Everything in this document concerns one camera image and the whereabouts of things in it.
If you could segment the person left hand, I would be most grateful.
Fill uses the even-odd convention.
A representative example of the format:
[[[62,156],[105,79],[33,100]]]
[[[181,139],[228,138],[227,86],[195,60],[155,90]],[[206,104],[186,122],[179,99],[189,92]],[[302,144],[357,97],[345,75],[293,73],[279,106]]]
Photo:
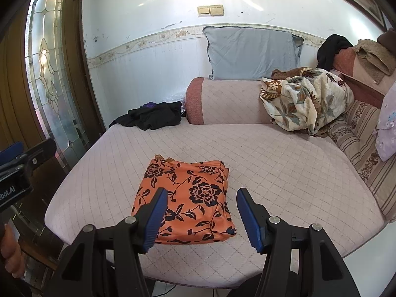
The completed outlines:
[[[8,273],[15,278],[21,278],[24,275],[24,255],[8,224],[5,224],[4,236],[1,239],[1,256],[4,258],[5,270]]]

